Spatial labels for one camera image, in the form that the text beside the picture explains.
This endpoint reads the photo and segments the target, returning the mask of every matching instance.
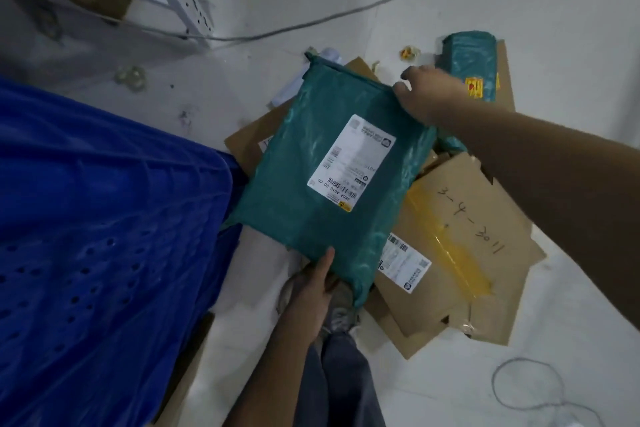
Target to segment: white floor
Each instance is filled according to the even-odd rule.
[[[218,34],[244,35],[375,0],[208,1]],[[131,17],[174,24],[156,12],[137,5]],[[105,42],[68,41],[68,58],[42,56],[32,77],[79,101],[223,149],[225,137],[267,111],[309,46],[332,46],[345,60],[379,60],[381,79],[393,83],[405,66],[397,56],[405,44],[434,53],[443,36],[469,29],[507,41],[519,112],[640,144],[640,0],[398,0],[206,53],[146,35],[132,43],[135,33],[104,28]],[[74,35],[91,39],[82,29]],[[38,44],[29,50],[42,53]],[[145,92],[113,83],[121,64],[146,69]],[[180,121],[183,111],[190,125]],[[606,425],[640,425],[640,334],[554,244],[539,232],[535,237],[549,257],[531,270],[508,348],[448,330],[407,362],[364,315],[359,341],[388,425],[551,425],[549,409],[512,411],[493,397],[493,370],[514,356],[553,363],[566,399],[596,409]],[[260,356],[276,319],[276,294],[297,260],[281,245],[244,231],[181,427],[222,423]],[[500,377],[497,388],[519,405],[560,401],[555,379],[524,366]],[[583,425],[598,424],[592,414],[575,412]]]

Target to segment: wire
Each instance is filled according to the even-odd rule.
[[[508,403],[503,402],[503,400],[501,400],[500,397],[498,397],[498,393],[496,393],[496,391],[495,391],[495,379],[498,376],[498,373],[500,373],[500,370],[502,370],[504,367],[506,367],[507,365],[509,365],[511,363],[519,363],[519,362],[533,363],[533,364],[537,364],[537,365],[546,366],[547,368],[549,368],[549,370],[551,370],[553,372],[553,374],[556,375],[556,378],[557,378],[557,380],[558,380],[558,382],[560,384],[560,399],[559,399],[559,401],[558,402],[544,402],[544,403],[539,403],[537,405],[531,405],[531,406],[528,406],[528,407],[518,407],[516,405],[509,405]],[[577,408],[581,408],[583,410],[587,410],[587,411],[591,412],[593,415],[595,415],[596,418],[598,419],[598,423],[600,424],[600,427],[607,427],[606,424],[604,423],[604,421],[602,420],[602,417],[599,415],[599,413],[597,413],[591,407],[587,407],[586,405],[582,405],[580,403],[575,403],[575,402],[571,402],[571,401],[565,400],[565,398],[564,398],[564,380],[562,379],[562,376],[560,376],[558,371],[549,363],[544,363],[543,361],[532,360],[530,358],[524,358],[524,357],[516,357],[516,358],[512,358],[510,360],[507,360],[504,363],[501,363],[500,365],[498,365],[498,368],[496,368],[493,371],[493,374],[491,375],[491,388],[493,390],[493,395],[494,395],[495,399],[497,400],[497,402],[501,406],[507,407],[510,410],[519,410],[520,412],[528,412],[528,411],[531,411],[531,410],[542,410],[544,408],[550,408],[550,407],[567,407],[567,406],[577,407]]]
[[[181,33],[181,32],[165,31],[165,30],[158,29],[158,28],[155,28],[155,27],[146,26],[144,24],[133,23],[133,22],[130,22],[130,21],[121,21],[119,19],[115,19],[115,18],[112,18],[112,17],[103,16],[103,15],[98,14],[97,12],[94,12],[92,10],[87,10],[87,9],[82,8],[82,7],[78,7],[76,5],[69,5],[69,4],[62,3],[62,2],[57,1],[57,0],[47,0],[47,1],[51,2],[51,3],[55,4],[55,5],[58,5],[58,6],[62,7],[62,8],[64,8],[64,9],[76,10],[78,12],[82,12],[83,14],[86,14],[86,15],[89,15],[89,16],[98,17],[100,19],[103,19],[103,20],[106,20],[106,21],[110,21],[110,22],[116,22],[118,24],[132,26],[132,27],[135,27],[137,29],[144,30],[144,31],[147,31],[147,32],[155,32],[156,34],[163,34],[163,35],[168,35],[168,36],[172,36],[172,37],[180,37],[181,39],[206,39],[206,40],[209,40],[209,41],[219,41],[219,42],[249,42],[249,41],[259,41],[260,39],[266,39],[267,37],[272,37],[274,35],[284,34],[286,32],[292,32],[292,31],[299,30],[299,29],[305,29],[307,27],[317,26],[317,25],[324,24],[325,22],[329,22],[329,21],[332,21],[332,20],[335,20],[335,19],[351,16],[353,14],[359,14],[360,12],[364,12],[366,10],[375,9],[376,7],[379,7],[380,5],[384,5],[384,4],[387,4],[389,2],[393,2],[394,0],[379,0],[377,2],[373,2],[373,3],[370,3],[368,5],[363,5],[361,7],[356,7],[355,9],[345,10],[343,12],[336,12],[335,14],[332,14],[330,16],[323,17],[323,18],[320,18],[320,19],[315,19],[315,20],[309,21],[309,22],[304,22],[302,24],[295,24],[295,25],[292,25],[292,26],[287,26],[287,27],[283,27],[283,28],[280,28],[280,29],[276,29],[276,30],[272,30],[272,31],[268,31],[268,32],[263,32],[261,34],[234,36],[234,37],[218,37],[218,36],[213,36],[213,35],[184,34],[184,33]]]

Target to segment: white shipping label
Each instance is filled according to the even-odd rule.
[[[267,137],[265,140],[261,140],[260,142],[258,142],[258,147],[263,154],[267,152],[267,146],[269,145],[269,142],[271,142],[271,139],[273,139],[273,135],[271,137]]]
[[[396,138],[357,115],[342,129],[307,185],[350,212]]]
[[[384,275],[411,294],[429,266],[431,261],[427,257],[393,233],[389,234],[378,262],[378,270]]]

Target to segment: power cord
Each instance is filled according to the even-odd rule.
[[[496,393],[496,391],[495,391],[495,380],[496,380],[496,377],[498,376],[498,373],[500,373],[500,371],[504,367],[506,367],[507,365],[510,365],[512,363],[519,363],[519,362],[522,362],[522,363],[533,363],[533,364],[536,364],[536,365],[542,365],[542,366],[545,366],[545,367],[549,368],[549,370],[551,370],[551,372],[553,372],[553,374],[556,375],[558,383],[560,384],[560,399],[557,402],[544,402],[544,403],[539,403],[537,405],[531,405],[531,406],[528,406],[528,407],[518,407],[517,405],[509,405],[508,403],[503,402],[503,400],[501,400],[500,397],[498,397],[498,393]],[[564,380],[562,379],[562,376],[560,376],[558,371],[552,365],[550,365],[549,363],[544,363],[543,361],[532,360],[530,358],[524,358],[524,357],[516,357],[516,358],[512,358],[510,360],[507,360],[504,363],[501,363],[500,365],[498,365],[498,368],[496,368],[494,370],[493,374],[491,375],[491,388],[493,390],[493,396],[495,397],[497,402],[501,406],[506,407],[506,408],[508,408],[510,410],[519,410],[520,412],[529,412],[531,410],[542,410],[544,408],[550,408],[550,407],[567,407],[567,406],[571,406],[571,407],[581,408],[583,410],[587,410],[587,411],[591,412],[598,419],[598,423],[600,424],[600,427],[606,427],[604,421],[602,420],[602,417],[594,409],[592,409],[591,407],[587,407],[586,405],[582,405],[580,403],[571,402],[571,401],[566,400],[564,398]]]
[[[321,19],[315,19],[313,21],[309,21],[309,22],[305,22],[302,24],[295,24],[292,26],[287,26],[287,27],[283,27],[280,29],[276,29],[276,30],[272,30],[272,31],[268,31],[268,32],[263,32],[261,34],[255,34],[255,35],[245,35],[245,36],[235,36],[235,37],[218,37],[218,36],[213,36],[213,35],[199,35],[199,34],[184,34],[181,32],[172,32],[172,31],[165,31],[162,29],[158,29],[155,27],[151,27],[151,26],[146,26],[143,24],[138,24],[138,23],[133,23],[130,21],[121,21],[119,19],[115,19],[112,17],[108,17],[108,16],[103,16],[101,14],[98,14],[97,12],[94,12],[92,10],[86,10],[82,7],[78,7],[76,5],[69,5],[63,2],[60,2],[58,0],[47,0],[48,2],[51,2],[61,8],[64,9],[69,9],[69,10],[76,10],[77,12],[82,12],[83,14],[89,15],[89,16],[93,16],[93,17],[98,17],[100,19],[103,19],[105,21],[110,21],[110,22],[116,22],[117,24],[123,24],[126,26],[131,26],[131,27],[135,27],[137,29],[140,30],[144,30],[147,32],[154,32],[156,34],[163,34],[163,35],[168,35],[168,36],[172,36],[172,37],[180,37],[181,39],[206,39],[209,41],[219,41],[219,42],[249,42],[249,41],[259,41],[260,39],[266,39],[267,37],[272,37],[274,35],[278,35],[278,34],[283,34],[285,32],[291,32],[291,31],[295,31],[298,29],[304,29],[307,27],[313,27],[313,26],[317,26],[320,24],[324,24],[325,22],[329,22],[332,21],[334,19],[339,19],[342,17],[347,17],[350,16],[352,14],[358,14],[360,12],[364,12],[366,10],[370,10],[370,9],[375,9],[376,7],[379,7],[380,5],[384,5],[386,3],[389,2],[393,2],[394,0],[379,0],[377,2],[373,2],[370,3],[368,5],[363,5],[361,7],[357,7],[355,9],[350,9],[350,10],[345,10],[343,12],[337,12],[335,14],[332,14],[330,16],[327,17],[323,17]]]

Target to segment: gray pants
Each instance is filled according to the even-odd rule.
[[[384,427],[369,363],[347,333],[330,335],[322,358],[311,345],[294,427]]]

